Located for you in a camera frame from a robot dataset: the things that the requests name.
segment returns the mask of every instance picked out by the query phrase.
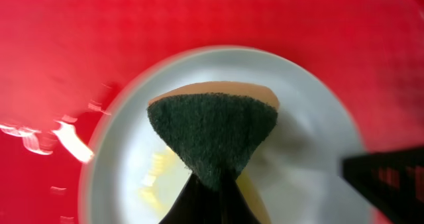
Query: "green scouring pad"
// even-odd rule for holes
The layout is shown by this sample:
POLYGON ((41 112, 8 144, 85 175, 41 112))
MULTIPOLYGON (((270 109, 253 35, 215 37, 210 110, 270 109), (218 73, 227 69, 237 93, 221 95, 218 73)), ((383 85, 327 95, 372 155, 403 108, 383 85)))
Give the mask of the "green scouring pad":
POLYGON ((221 188, 225 175, 235 180, 276 125, 276 106, 263 101, 267 92, 273 101, 275 95, 253 86, 194 84, 148 107, 153 129, 211 190, 221 188))

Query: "white plate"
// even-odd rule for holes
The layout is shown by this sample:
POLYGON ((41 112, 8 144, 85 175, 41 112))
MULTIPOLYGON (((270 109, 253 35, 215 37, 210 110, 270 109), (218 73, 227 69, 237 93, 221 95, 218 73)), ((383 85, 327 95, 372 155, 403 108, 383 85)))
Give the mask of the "white plate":
POLYGON ((284 58, 240 47, 194 50, 162 65, 135 80, 100 127, 95 160, 81 181, 82 221, 157 224, 190 172, 153 131, 148 100, 195 82, 237 81, 265 85, 281 103, 277 127, 246 167, 272 223, 370 222, 370 206, 339 176, 340 159, 362 151, 360 137, 317 78, 284 58))

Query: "red tablecloth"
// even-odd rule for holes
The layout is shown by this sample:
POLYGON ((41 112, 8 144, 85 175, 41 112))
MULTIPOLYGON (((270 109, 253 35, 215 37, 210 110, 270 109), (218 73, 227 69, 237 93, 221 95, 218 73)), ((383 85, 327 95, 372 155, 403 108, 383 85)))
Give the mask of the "red tablecloth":
POLYGON ((0 124, 38 130, 36 148, 52 152, 0 133, 0 223, 78 223, 83 164, 51 133, 55 120, 78 118, 87 144, 102 116, 95 109, 147 67, 200 46, 252 46, 306 68, 340 97, 370 151, 423 142, 422 4, 0 0, 0 124))

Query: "kitchen sponge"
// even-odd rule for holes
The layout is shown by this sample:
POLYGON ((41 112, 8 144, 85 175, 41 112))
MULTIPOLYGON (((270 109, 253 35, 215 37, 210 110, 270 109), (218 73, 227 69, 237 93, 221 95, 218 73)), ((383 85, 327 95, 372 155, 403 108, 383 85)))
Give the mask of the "kitchen sponge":
POLYGON ((276 125, 278 116, 278 100, 272 92, 272 104, 255 98, 264 95, 263 89, 270 91, 268 88, 232 82, 225 85, 208 83, 212 92, 174 92, 148 107, 153 129, 211 190, 219 190, 225 175, 234 180, 240 175, 252 153, 276 125), (225 85, 232 86, 227 90, 236 87, 241 95, 214 89, 225 85), (240 87, 254 92, 247 92, 247 96, 240 87))

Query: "black object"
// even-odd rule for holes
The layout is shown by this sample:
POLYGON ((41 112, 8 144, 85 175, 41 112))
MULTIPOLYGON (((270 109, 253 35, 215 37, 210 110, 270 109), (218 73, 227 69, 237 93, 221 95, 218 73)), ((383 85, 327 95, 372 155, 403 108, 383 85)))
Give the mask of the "black object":
POLYGON ((343 177, 395 224, 424 223, 424 148, 343 160, 343 177))
POLYGON ((236 182, 224 175, 213 191, 192 174, 160 224, 260 224, 248 208, 236 182))

